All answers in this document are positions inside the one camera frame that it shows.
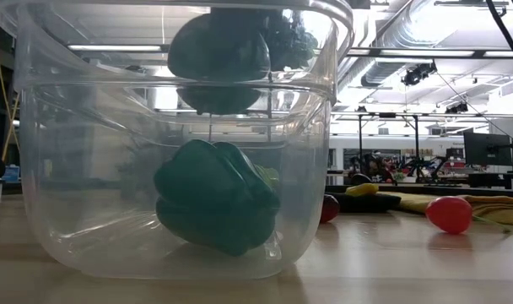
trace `yellow cloth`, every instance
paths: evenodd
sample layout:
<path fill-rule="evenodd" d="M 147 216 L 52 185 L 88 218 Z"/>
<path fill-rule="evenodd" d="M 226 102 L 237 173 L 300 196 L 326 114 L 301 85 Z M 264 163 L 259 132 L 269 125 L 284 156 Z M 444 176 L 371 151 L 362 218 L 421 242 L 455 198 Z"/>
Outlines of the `yellow cloth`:
<path fill-rule="evenodd" d="M 418 195 L 407 193 L 385 193 L 401 197 L 400 209 L 425 213 L 427 205 L 438 198 L 434 195 Z M 513 198 L 509 197 L 476 197 L 460 195 L 472 205 L 472 213 L 476 216 L 492 220 L 500 224 L 513 225 Z"/>

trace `red ball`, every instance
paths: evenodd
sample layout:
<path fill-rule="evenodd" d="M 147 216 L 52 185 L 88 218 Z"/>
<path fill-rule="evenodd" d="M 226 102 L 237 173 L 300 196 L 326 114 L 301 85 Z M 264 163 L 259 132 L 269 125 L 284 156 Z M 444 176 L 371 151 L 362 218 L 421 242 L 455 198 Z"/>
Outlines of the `red ball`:
<path fill-rule="evenodd" d="M 324 199 L 322 200 L 321 224 L 335 219 L 340 209 L 341 206 L 339 202 L 332 195 L 324 194 Z"/>
<path fill-rule="evenodd" d="M 473 207 L 463 198 L 443 197 L 429 203 L 425 215 L 444 232 L 460 234 L 472 223 Z"/>

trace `black cable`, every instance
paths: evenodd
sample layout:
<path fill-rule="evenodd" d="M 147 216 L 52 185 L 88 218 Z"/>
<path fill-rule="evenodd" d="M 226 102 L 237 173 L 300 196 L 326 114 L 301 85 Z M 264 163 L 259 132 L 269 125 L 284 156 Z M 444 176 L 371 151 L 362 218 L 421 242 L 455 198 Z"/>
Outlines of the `black cable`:
<path fill-rule="evenodd" d="M 506 39 L 506 42 L 508 42 L 511 51 L 513 52 L 513 38 L 511 37 L 508 29 L 506 29 L 504 22 L 502 22 L 502 18 L 500 17 L 499 13 L 496 11 L 496 7 L 494 6 L 493 0 L 487 0 L 487 6 L 489 7 L 489 11 L 493 15 L 494 22 L 496 22 L 496 24 L 499 26 L 502 35 Z"/>
<path fill-rule="evenodd" d="M 507 135 L 509 138 L 511 138 L 511 140 L 513 140 L 513 137 L 511 137 L 511 135 L 509 135 L 508 133 L 506 133 L 503 129 L 501 129 L 499 126 L 497 126 L 494 122 L 491 122 L 490 119 L 488 119 L 486 116 L 484 116 L 482 114 L 482 112 L 476 110 L 475 107 L 473 107 L 473 105 L 471 105 L 465 98 L 463 98 L 461 96 L 461 94 L 457 93 L 457 91 L 455 89 L 453 89 L 453 87 L 451 86 L 450 83 L 448 83 L 444 77 L 442 77 L 442 75 L 440 75 L 440 73 L 436 72 L 437 75 L 439 75 L 439 77 L 448 85 L 448 87 L 450 87 L 450 89 L 455 93 L 457 94 L 457 96 L 459 98 L 461 98 L 468 106 L 470 106 L 479 116 L 481 116 L 483 119 L 485 119 L 489 124 L 491 124 L 493 127 L 497 128 L 499 131 L 501 131 L 504 135 Z"/>

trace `wooden table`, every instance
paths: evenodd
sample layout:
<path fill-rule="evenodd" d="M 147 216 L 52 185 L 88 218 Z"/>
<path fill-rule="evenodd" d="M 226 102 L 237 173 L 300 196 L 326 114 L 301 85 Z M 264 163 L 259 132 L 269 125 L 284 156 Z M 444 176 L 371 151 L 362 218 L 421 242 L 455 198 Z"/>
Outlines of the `wooden table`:
<path fill-rule="evenodd" d="M 97 279 L 51 259 L 30 234 L 20 197 L 4 197 L 0 303 L 513 303 L 513 235 L 476 224 L 449 236 L 395 212 L 342 215 L 272 278 Z"/>

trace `clear plastic container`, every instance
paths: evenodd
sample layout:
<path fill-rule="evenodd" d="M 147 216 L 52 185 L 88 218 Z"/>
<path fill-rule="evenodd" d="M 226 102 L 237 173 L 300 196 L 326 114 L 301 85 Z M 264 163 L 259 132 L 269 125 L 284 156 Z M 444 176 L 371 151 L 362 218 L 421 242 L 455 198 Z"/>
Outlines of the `clear plastic container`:
<path fill-rule="evenodd" d="M 351 17 L 333 0 L 0 0 L 41 244 L 107 277 L 251 279 L 296 261 Z"/>

